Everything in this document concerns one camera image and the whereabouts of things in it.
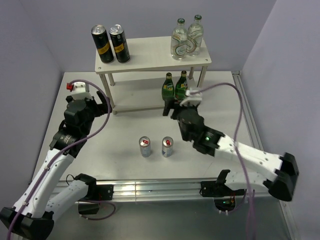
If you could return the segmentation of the green bottle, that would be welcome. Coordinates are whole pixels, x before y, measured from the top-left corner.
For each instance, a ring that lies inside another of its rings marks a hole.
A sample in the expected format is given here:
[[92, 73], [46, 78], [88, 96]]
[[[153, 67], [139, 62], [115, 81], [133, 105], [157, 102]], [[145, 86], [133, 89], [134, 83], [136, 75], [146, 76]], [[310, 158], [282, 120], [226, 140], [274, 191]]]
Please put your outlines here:
[[165, 81], [161, 88], [161, 96], [164, 101], [171, 100], [174, 98], [175, 88], [172, 80], [172, 74], [170, 72], [166, 73]]
[[180, 78], [175, 85], [175, 98], [182, 101], [185, 98], [186, 90], [188, 89], [187, 72], [183, 70]]

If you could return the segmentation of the silver can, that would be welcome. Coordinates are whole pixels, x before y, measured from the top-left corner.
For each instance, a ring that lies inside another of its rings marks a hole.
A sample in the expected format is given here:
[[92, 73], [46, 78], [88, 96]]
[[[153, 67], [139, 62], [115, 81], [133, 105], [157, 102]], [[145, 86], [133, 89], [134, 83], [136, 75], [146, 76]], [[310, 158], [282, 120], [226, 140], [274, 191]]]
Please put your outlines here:
[[151, 140], [147, 136], [142, 136], [139, 139], [140, 153], [144, 158], [151, 155]]
[[174, 140], [170, 136], [165, 136], [162, 139], [161, 153], [164, 157], [168, 158], [173, 153]]

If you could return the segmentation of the clear bottle front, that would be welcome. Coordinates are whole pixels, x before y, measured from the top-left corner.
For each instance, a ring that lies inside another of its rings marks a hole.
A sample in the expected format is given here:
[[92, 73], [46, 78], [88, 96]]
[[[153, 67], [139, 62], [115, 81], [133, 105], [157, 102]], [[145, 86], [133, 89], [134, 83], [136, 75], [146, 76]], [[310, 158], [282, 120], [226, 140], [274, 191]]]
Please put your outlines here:
[[186, 55], [188, 34], [185, 19], [179, 18], [171, 34], [170, 54], [173, 59], [181, 60]]

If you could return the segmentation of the clear bottle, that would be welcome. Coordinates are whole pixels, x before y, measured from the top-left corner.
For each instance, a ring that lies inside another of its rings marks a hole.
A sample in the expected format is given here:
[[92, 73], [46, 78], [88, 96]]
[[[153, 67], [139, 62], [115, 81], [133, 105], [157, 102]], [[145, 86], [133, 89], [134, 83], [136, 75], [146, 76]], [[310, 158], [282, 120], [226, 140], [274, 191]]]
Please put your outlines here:
[[197, 14], [194, 16], [193, 23], [187, 30], [187, 54], [189, 56], [198, 55], [204, 35], [204, 27], [201, 23], [202, 16]]
[[179, 18], [171, 34], [170, 54], [173, 59], [181, 60], [186, 55], [188, 34], [185, 19]]

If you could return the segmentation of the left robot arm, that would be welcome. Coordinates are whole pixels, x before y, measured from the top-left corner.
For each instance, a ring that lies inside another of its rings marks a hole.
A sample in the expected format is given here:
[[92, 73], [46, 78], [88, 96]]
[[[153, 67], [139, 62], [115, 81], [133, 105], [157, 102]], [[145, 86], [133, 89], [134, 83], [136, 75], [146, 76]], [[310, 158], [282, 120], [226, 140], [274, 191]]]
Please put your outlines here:
[[13, 207], [4, 207], [0, 212], [0, 220], [8, 229], [7, 239], [16, 234], [28, 240], [45, 240], [58, 218], [75, 202], [96, 197], [97, 180], [84, 173], [77, 175], [58, 195], [51, 195], [62, 174], [92, 137], [94, 119], [109, 116], [112, 111], [106, 94], [97, 91], [97, 95], [100, 104], [86, 90], [66, 98], [64, 120], [53, 136], [39, 172]]

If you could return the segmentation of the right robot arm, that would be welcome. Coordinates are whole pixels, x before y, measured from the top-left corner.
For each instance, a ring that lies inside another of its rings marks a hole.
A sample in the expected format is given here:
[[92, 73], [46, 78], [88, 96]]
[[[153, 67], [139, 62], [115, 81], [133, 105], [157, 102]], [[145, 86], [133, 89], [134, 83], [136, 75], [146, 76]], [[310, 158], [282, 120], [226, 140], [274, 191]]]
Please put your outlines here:
[[178, 122], [183, 141], [191, 142], [193, 148], [204, 155], [239, 160], [244, 169], [250, 168], [264, 176], [262, 185], [272, 197], [292, 201], [300, 174], [294, 155], [262, 151], [206, 126], [204, 118], [198, 113], [197, 104], [165, 100], [163, 116], [168, 116], [170, 110], [173, 111], [171, 119]]

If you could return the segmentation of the white two-tier shelf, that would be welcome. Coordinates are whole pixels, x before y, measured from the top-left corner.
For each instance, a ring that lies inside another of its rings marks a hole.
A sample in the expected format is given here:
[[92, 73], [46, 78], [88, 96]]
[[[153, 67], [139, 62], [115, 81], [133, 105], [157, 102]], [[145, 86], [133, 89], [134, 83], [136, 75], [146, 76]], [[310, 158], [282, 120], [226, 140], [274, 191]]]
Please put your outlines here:
[[127, 40], [130, 61], [103, 63], [95, 57], [99, 75], [113, 108], [113, 113], [161, 109], [164, 101], [161, 87], [166, 74], [176, 82], [182, 70], [188, 73], [191, 88], [200, 87], [212, 60], [203, 42], [199, 54], [175, 60], [170, 55], [170, 36], [131, 38]]

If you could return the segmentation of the black can left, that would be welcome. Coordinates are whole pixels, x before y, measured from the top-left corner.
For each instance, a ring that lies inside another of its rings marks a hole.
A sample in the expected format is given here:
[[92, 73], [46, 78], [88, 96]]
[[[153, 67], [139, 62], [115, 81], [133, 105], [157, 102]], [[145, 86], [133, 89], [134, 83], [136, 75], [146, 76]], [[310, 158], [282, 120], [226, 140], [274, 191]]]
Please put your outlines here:
[[113, 62], [114, 55], [111, 49], [106, 28], [101, 24], [95, 25], [91, 28], [91, 35], [100, 60], [105, 64]]

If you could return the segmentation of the black can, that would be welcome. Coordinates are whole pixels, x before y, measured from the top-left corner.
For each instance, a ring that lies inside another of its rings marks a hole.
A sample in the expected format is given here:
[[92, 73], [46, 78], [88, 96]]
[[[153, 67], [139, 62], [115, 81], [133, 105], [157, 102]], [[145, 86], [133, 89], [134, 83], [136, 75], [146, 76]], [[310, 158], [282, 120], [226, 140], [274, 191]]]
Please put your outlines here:
[[100, 60], [105, 64], [113, 62], [114, 55], [111, 49], [106, 28], [101, 24], [95, 25], [91, 28], [91, 35]]
[[123, 27], [120, 24], [113, 25], [109, 29], [109, 35], [118, 62], [128, 62], [131, 57]]

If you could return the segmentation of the black can right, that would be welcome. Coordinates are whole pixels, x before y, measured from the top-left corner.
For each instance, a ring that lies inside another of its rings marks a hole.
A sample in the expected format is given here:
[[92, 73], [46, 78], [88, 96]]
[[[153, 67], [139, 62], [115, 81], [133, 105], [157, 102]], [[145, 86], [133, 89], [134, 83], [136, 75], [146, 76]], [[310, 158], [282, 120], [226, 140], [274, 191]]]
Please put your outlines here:
[[109, 35], [118, 62], [128, 62], [131, 57], [123, 27], [120, 24], [113, 25], [109, 29]]

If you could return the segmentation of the aluminium side rail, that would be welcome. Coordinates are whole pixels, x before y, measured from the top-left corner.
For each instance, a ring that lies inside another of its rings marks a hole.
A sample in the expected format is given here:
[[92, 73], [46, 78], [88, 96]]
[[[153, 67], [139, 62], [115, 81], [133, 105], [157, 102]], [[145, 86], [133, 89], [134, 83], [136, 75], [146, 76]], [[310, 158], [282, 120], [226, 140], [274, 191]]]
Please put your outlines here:
[[232, 71], [231, 74], [232, 74], [235, 86], [238, 88], [239, 92], [241, 93], [241, 97], [243, 101], [244, 118], [245, 118], [246, 126], [249, 132], [249, 136], [251, 139], [251, 143], [253, 147], [263, 151], [264, 147], [257, 129], [257, 125], [255, 122], [250, 104], [249, 104], [249, 100], [247, 98], [247, 95], [244, 89], [244, 85], [242, 83], [241, 72]]

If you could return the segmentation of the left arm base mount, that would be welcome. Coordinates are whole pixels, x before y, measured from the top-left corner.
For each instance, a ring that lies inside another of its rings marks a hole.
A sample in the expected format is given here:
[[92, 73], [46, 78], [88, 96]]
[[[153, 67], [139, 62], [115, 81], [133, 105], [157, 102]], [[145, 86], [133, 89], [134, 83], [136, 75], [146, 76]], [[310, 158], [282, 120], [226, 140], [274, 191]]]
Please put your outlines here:
[[114, 193], [112, 184], [98, 184], [92, 193], [81, 198], [77, 205], [78, 213], [82, 217], [96, 215], [100, 210], [111, 210], [108, 217], [116, 212], [116, 206], [111, 202]]

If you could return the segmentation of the aluminium front rail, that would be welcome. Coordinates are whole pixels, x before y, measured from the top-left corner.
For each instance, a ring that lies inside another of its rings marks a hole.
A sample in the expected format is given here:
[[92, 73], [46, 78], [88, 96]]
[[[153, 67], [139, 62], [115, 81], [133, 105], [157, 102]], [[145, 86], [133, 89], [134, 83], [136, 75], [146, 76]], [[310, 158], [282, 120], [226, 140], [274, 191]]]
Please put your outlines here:
[[[252, 189], [255, 190], [255, 198], [272, 198], [268, 189], [262, 184], [263, 178], [258, 174], [253, 174]], [[236, 178], [236, 174], [228, 177], [230, 183], [225, 185], [232, 190], [246, 189], [244, 178]], [[204, 200], [200, 195], [201, 182], [212, 182], [215, 178], [181, 178], [181, 179], [153, 179], [153, 180], [97, 180], [98, 187], [107, 185], [113, 186], [113, 193], [108, 193], [111, 201], [115, 203], [124, 202], [152, 202], [152, 201], [184, 201], [184, 200]], [[49, 200], [57, 196], [60, 192], [68, 189], [66, 181], [59, 181], [49, 194]]]

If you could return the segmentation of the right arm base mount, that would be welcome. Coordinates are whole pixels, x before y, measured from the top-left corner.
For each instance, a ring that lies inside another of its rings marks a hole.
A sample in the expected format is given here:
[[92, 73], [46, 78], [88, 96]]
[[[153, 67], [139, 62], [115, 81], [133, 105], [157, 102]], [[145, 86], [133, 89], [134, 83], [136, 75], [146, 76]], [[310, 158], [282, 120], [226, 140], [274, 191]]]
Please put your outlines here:
[[216, 181], [201, 181], [199, 194], [202, 197], [213, 198], [219, 211], [231, 211], [236, 207], [235, 193], [224, 183]]

